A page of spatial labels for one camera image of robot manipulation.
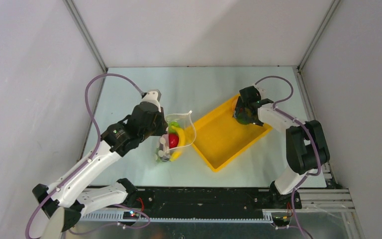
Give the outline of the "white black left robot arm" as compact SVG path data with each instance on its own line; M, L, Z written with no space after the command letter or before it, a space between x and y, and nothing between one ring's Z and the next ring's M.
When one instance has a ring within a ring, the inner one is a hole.
M82 158L52 185L36 185L32 193L47 217L64 209L61 232L72 228L82 216L110 205L132 207L137 202L137 188L126 178L113 185L85 189L106 168L137 148L150 136L162 136L168 124L157 100L142 100L131 114L111 124L99 136L98 147Z

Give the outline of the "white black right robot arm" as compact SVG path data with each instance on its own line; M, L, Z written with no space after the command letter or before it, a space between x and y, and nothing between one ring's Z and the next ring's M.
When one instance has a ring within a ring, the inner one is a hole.
M330 160L330 152L322 129L317 120L300 121L280 110L261 90L249 86L239 91L233 113L240 124L263 126L268 124L286 137L286 161L288 166L273 182L269 200L275 208L289 202L289 193L297 189L304 178L320 174L322 165Z

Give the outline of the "clear zip top bag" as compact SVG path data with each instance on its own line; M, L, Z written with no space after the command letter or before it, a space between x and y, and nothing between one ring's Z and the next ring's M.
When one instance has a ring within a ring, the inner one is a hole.
M170 114L165 117L167 130L159 137L155 150L157 162L177 160L186 147L196 139L196 129L191 119L192 111L181 114Z

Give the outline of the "bumpy green custard apple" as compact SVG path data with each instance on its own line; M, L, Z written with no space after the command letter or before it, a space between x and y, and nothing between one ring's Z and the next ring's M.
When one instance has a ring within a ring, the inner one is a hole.
M168 123L168 132L169 133L175 133L177 128L180 128L180 125L178 124L177 121L171 121Z

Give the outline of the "dark green avocado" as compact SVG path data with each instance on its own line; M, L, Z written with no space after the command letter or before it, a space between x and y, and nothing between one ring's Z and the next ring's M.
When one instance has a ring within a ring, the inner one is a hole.
M245 111L243 112L235 112L234 117L238 123L242 125L253 124L253 119L247 115Z

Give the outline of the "red apple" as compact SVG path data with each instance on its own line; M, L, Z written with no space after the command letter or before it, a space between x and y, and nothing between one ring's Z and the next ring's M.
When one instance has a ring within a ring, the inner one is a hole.
M180 138L176 133L169 133L168 134L169 149L176 148L179 144L179 140Z

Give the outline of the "yellow banana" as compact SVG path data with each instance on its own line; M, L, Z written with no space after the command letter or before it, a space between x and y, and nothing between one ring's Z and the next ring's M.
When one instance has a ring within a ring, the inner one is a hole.
M171 161L177 160L182 155L183 147L186 143L185 131L181 127L177 128L175 133L179 136L180 140L178 146L171 155Z

